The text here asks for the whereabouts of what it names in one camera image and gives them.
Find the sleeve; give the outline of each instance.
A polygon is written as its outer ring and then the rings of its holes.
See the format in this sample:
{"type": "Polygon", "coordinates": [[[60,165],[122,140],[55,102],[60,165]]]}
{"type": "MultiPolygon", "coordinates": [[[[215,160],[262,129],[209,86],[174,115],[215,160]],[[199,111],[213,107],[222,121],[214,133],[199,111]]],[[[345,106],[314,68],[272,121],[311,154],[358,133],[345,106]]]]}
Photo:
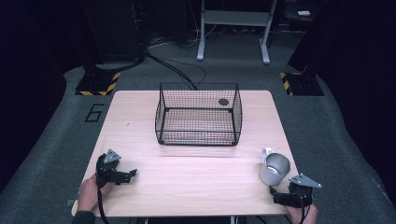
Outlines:
{"type": "Polygon", "coordinates": [[[76,212],[72,224],[93,224],[95,222],[95,215],[89,211],[76,212]]]}

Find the metal mug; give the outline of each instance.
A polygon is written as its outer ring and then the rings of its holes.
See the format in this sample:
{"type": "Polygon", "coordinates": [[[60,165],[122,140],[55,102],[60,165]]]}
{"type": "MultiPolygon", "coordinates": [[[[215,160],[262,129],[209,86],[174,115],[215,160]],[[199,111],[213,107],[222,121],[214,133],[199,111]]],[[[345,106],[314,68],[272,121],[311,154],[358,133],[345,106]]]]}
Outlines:
{"type": "Polygon", "coordinates": [[[285,156],[275,153],[271,148],[262,150],[262,167],[260,179],[268,186],[276,186],[290,171],[290,161],[285,156]]]}

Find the black wire basket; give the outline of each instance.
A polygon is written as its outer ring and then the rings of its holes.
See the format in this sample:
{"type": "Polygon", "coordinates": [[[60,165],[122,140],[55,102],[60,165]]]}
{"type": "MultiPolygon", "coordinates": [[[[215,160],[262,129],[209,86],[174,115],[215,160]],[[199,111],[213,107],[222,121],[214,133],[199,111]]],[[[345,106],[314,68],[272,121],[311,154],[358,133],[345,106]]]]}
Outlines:
{"type": "Polygon", "coordinates": [[[162,145],[236,146],[242,104],[236,83],[160,84],[155,133],[162,145]]]}

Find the white desk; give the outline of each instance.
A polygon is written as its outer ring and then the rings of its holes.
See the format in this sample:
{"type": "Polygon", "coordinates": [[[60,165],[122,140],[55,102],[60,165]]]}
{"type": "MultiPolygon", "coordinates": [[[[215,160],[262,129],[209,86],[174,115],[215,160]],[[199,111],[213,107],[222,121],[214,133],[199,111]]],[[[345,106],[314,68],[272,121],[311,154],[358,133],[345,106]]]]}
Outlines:
{"type": "Polygon", "coordinates": [[[197,60],[202,61],[205,54],[205,25],[206,24],[223,24],[223,25],[247,25],[263,26],[265,31],[260,39],[260,48],[262,50],[262,61],[264,64],[270,63],[268,49],[266,46],[271,23],[274,17],[276,1],[273,0],[269,12],[242,12],[242,11],[220,11],[205,10],[205,0],[201,5],[201,39],[198,48],[197,60]]]}
{"type": "MultiPolygon", "coordinates": [[[[198,217],[280,215],[259,178],[262,149],[271,147],[291,163],[276,187],[288,192],[298,174],[269,91],[240,91],[242,134],[235,147],[176,147],[158,144],[154,132],[158,91],[117,91],[93,150],[85,178],[112,148],[122,156],[118,171],[137,169],[129,185],[114,186],[104,199],[108,217],[198,217]]],[[[75,202],[72,214],[77,210],[75,202]]]]}

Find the mug handle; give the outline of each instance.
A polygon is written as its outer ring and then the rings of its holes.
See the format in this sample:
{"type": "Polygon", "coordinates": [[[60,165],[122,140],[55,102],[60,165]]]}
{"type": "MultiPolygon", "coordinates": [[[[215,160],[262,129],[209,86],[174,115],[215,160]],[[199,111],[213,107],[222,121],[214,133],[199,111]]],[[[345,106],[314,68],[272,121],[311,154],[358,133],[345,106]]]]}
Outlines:
{"type": "Polygon", "coordinates": [[[274,151],[270,147],[262,149],[262,163],[265,163],[265,159],[267,159],[267,156],[271,153],[274,153],[274,151]]]}

